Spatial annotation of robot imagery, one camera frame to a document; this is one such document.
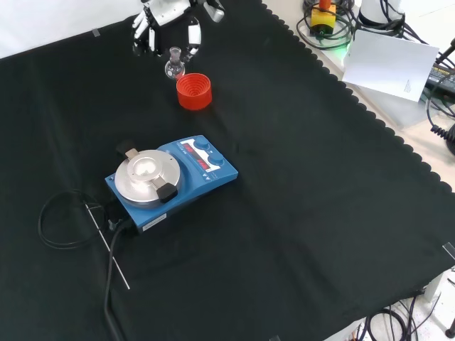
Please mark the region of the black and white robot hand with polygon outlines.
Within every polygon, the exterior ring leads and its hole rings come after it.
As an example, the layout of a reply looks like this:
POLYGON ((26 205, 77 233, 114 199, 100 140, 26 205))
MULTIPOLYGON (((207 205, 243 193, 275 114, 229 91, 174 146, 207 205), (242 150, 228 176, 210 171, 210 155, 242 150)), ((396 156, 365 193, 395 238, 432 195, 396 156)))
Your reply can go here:
POLYGON ((181 20, 188 24, 188 45, 182 59, 188 62, 199 50, 202 33, 199 21, 191 15, 196 1, 142 1, 143 9, 132 23, 133 45, 135 55, 151 53, 161 56, 161 29, 181 20))

